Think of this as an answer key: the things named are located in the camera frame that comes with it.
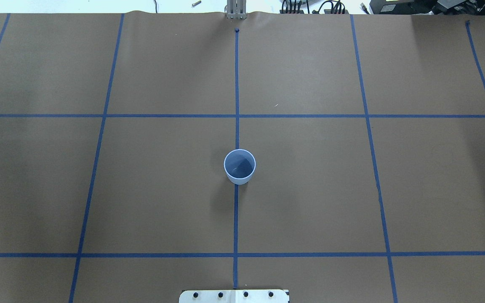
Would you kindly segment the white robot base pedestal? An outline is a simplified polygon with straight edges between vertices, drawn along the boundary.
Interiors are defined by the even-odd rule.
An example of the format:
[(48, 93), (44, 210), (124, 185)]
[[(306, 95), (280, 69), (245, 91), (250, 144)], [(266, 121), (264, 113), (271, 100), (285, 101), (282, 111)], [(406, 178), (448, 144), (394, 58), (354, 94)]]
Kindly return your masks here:
[(290, 295), (282, 289), (188, 290), (179, 303), (290, 303)]

